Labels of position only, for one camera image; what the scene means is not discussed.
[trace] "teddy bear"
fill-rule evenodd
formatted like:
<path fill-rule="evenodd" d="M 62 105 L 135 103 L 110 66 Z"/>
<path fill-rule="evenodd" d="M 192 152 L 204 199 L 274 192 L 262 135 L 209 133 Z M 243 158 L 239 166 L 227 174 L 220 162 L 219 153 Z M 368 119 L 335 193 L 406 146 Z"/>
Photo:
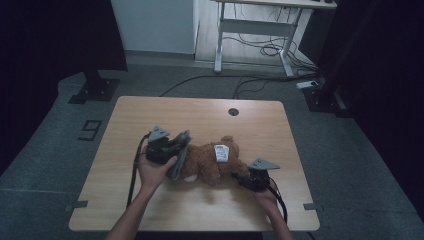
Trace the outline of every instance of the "teddy bear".
<path fill-rule="evenodd" d="M 215 154 L 216 145 L 228 147 L 227 162 L 217 161 Z M 239 152 L 239 146 L 234 142 L 232 136 L 224 136 L 221 141 L 202 146 L 189 144 L 180 177 L 186 182 L 195 181 L 200 177 L 209 186 L 214 186 L 223 179 L 231 177 L 232 173 L 237 173 L 239 176 L 249 176 L 249 169 L 239 159 Z"/>

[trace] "teddy bear ear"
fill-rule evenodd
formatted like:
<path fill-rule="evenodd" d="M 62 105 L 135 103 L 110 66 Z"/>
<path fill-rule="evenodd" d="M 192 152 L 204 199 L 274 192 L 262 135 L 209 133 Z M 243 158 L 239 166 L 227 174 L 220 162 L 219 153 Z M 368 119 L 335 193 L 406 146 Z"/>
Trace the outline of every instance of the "teddy bear ear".
<path fill-rule="evenodd" d="M 221 138 L 221 141 L 223 142 L 234 142 L 233 136 L 224 136 Z"/>

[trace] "table top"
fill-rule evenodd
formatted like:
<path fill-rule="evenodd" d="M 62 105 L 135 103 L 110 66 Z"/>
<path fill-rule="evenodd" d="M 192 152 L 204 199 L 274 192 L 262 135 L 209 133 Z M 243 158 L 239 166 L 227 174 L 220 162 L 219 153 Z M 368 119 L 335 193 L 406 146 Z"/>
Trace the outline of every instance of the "table top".
<path fill-rule="evenodd" d="M 314 9 L 337 8 L 337 4 L 334 1 L 331 3 L 325 3 L 324 0 L 321 0 L 319 2 L 312 1 L 312 0 L 212 0 L 212 1 L 223 2 L 223 3 L 285 6 L 285 7 L 296 7 L 296 8 L 314 8 Z"/>
<path fill-rule="evenodd" d="M 228 113 L 239 111 L 237 116 Z M 191 144 L 203 145 L 232 135 L 240 159 L 250 164 L 261 157 L 278 164 L 270 170 L 288 210 L 293 231 L 319 228 L 313 203 L 284 107 L 276 101 L 121 97 L 110 118 L 79 201 L 69 222 L 75 231 L 110 230 L 125 211 L 132 162 L 142 136 L 154 126 L 174 138 L 190 130 Z M 140 188 L 137 176 L 135 193 Z M 210 187 L 200 179 L 186 183 L 166 179 L 151 199 L 139 230 L 268 231 L 271 225 L 252 192 L 233 179 Z"/>

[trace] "label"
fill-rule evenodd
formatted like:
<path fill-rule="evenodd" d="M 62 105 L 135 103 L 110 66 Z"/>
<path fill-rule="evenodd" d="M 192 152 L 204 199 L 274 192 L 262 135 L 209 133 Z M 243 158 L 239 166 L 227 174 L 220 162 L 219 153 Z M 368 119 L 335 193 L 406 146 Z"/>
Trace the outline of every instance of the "label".
<path fill-rule="evenodd" d="M 215 155 L 217 162 L 228 162 L 230 149 L 225 145 L 215 145 Z"/>

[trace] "hand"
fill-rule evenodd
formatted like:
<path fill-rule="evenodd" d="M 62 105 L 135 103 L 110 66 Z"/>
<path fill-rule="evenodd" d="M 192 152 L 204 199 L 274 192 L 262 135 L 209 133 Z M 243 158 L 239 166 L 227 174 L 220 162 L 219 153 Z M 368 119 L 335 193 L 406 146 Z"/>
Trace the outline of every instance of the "hand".
<path fill-rule="evenodd" d="M 270 186 L 277 191 L 277 186 L 275 185 L 274 181 L 269 180 Z M 255 192 L 254 197 L 256 201 L 259 202 L 259 204 L 265 209 L 265 211 L 272 211 L 275 208 L 278 209 L 278 203 L 277 198 L 272 194 L 271 191 L 266 189 L 263 192 Z"/>
<path fill-rule="evenodd" d="M 168 169 L 170 169 L 176 162 L 177 157 L 174 156 L 164 165 L 152 163 L 147 160 L 146 147 L 144 147 L 141 151 L 138 163 L 138 172 L 142 183 L 141 188 L 155 191 L 165 179 Z"/>

